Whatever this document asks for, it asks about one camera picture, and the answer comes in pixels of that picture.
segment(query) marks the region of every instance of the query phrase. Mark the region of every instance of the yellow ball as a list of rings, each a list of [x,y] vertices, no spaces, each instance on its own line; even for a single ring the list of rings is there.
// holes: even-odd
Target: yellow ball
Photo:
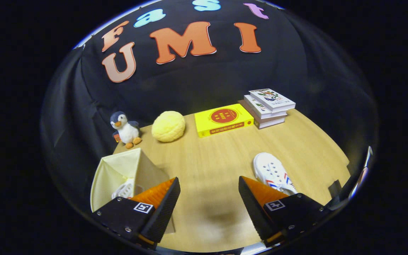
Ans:
[[[183,135],[185,118],[178,112],[165,111],[155,119],[152,136],[160,142],[172,142]]]

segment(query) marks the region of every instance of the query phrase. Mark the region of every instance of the penguin feet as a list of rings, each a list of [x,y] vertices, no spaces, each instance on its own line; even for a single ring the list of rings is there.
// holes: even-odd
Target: penguin feet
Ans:
[[[133,143],[134,144],[138,144],[142,141],[142,139],[140,137],[136,137],[135,139],[133,139]]]
[[[125,148],[130,149],[133,147],[133,143],[129,142],[125,144]]]

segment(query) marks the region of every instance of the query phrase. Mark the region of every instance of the white sneaker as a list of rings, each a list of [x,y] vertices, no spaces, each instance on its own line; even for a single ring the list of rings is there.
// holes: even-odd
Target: white sneaker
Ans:
[[[120,185],[118,189],[111,195],[111,199],[116,197],[131,198],[133,197],[133,185],[135,184],[135,179],[128,178],[125,183]]]
[[[266,184],[289,196],[297,194],[288,173],[284,169],[281,161],[270,153],[262,152],[256,155],[253,160],[254,175],[263,184]]]

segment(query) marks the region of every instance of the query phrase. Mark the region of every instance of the blue letter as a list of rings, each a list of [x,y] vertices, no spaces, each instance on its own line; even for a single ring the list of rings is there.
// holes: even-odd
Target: blue letter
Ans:
[[[193,5],[197,5],[194,7],[195,10],[205,11],[205,10],[220,10],[221,5],[218,0],[194,0],[192,2]]]
[[[141,27],[149,22],[159,21],[163,19],[165,16],[166,14],[163,14],[162,9],[152,10],[136,19],[137,22],[133,26]]]

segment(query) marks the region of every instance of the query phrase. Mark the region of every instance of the wooden table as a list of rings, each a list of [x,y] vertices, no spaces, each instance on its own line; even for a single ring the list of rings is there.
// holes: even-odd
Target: wooden table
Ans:
[[[175,233],[165,234],[159,246],[193,252],[232,250],[259,242],[238,192],[238,177],[254,178],[253,158],[260,152],[276,156],[296,190],[325,205],[328,187],[343,186],[350,174],[348,158],[316,124],[292,109],[284,123],[257,129],[247,126],[199,138],[194,115],[185,116],[180,139],[163,143],[141,128],[140,147],[170,177],[180,181],[173,212]],[[127,149],[120,142],[114,153]]]

